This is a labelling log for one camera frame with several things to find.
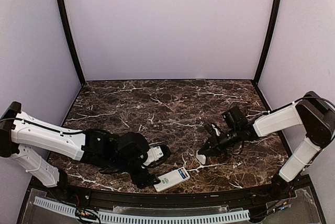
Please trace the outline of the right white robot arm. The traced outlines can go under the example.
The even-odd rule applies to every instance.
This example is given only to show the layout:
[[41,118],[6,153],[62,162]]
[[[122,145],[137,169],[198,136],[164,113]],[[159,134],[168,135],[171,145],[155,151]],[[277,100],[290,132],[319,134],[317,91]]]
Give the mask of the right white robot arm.
[[305,128],[304,139],[267,189],[267,195],[272,200],[280,199],[287,192],[286,183],[310,166],[317,155],[334,140],[334,104],[315,92],[308,92],[255,120],[248,120],[237,106],[222,113],[222,117],[230,130],[223,132],[215,123],[205,126],[210,137],[196,153],[201,164],[205,164],[208,157],[220,156],[236,143],[257,140],[298,125]]

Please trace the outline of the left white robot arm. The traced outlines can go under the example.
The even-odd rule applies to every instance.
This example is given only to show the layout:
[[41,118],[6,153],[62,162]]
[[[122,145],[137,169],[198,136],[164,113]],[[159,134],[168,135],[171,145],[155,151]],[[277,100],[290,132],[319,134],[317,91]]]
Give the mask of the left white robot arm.
[[21,103],[12,102],[1,116],[1,157],[16,160],[27,173],[63,201],[74,196],[68,175],[52,166],[31,147],[38,147],[105,173],[126,172],[139,189],[158,184],[160,180],[148,171],[148,165],[162,157],[160,150],[150,148],[145,137],[128,132],[122,136],[103,129],[74,130],[34,119],[23,112]]

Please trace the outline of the white battery cover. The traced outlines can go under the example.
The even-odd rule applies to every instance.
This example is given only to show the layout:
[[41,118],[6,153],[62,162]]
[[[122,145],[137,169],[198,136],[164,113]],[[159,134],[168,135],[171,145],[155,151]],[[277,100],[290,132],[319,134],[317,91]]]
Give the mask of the white battery cover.
[[201,165],[205,165],[206,164],[206,156],[203,154],[199,154],[198,152],[196,152],[196,159],[198,160],[198,162]]

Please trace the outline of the blue battery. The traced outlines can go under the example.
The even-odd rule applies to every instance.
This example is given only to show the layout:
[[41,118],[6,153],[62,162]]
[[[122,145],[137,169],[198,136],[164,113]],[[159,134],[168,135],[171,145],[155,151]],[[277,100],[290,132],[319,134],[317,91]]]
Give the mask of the blue battery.
[[187,173],[185,173],[183,171],[179,171],[179,173],[180,173],[180,176],[181,176],[182,179],[184,179],[184,180],[189,179],[189,175]]

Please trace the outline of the white remote control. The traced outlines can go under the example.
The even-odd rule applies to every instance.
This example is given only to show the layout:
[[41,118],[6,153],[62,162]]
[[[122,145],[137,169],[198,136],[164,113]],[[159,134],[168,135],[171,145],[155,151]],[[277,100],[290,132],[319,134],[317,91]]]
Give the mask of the white remote control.
[[[186,173],[189,175],[188,171],[184,167],[181,167],[181,168],[184,169],[186,171]],[[181,178],[181,176],[178,172],[178,169],[175,169],[173,171],[165,173],[165,174],[159,176],[158,178],[160,179],[160,183],[154,185],[154,188],[158,193],[186,181],[186,180]]]

